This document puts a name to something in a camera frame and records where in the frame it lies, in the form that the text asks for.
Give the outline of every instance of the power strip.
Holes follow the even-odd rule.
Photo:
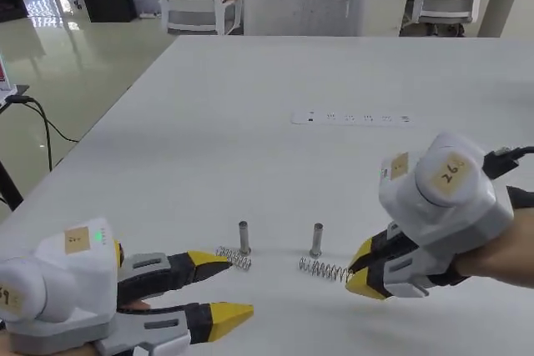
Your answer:
[[[360,127],[414,127],[414,118],[408,114],[396,115],[389,113],[335,113],[321,112],[317,110],[293,112],[291,115],[293,124],[306,125],[343,125]]]

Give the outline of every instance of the label sticker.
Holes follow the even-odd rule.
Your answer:
[[[408,153],[397,156],[391,162],[391,181],[408,174]]]
[[[20,316],[23,311],[24,296],[16,289],[0,283],[0,308]]]
[[[91,248],[89,228],[73,228],[65,231],[65,253],[78,253]]]
[[[451,152],[432,178],[432,184],[444,195],[451,196],[461,186],[470,171],[469,160],[458,153]]]

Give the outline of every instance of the metal pin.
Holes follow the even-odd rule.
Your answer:
[[[314,226],[314,239],[311,244],[310,256],[318,258],[322,252],[320,251],[320,241],[323,238],[323,224],[317,223]]]
[[[239,223],[239,240],[241,242],[239,252],[244,256],[248,256],[252,249],[249,245],[249,224],[246,221]]]

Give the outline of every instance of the gray chair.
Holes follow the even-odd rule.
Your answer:
[[[244,0],[244,34],[359,37],[364,0]]]

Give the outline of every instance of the black strap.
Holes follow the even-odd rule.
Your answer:
[[[523,189],[515,187],[507,187],[508,195],[510,196],[511,206],[514,210],[521,210],[522,208],[534,208],[534,193],[527,192]],[[467,277],[462,277],[454,268],[453,265],[443,274],[429,275],[428,279],[435,285],[445,287],[447,285],[458,285],[464,282]]]

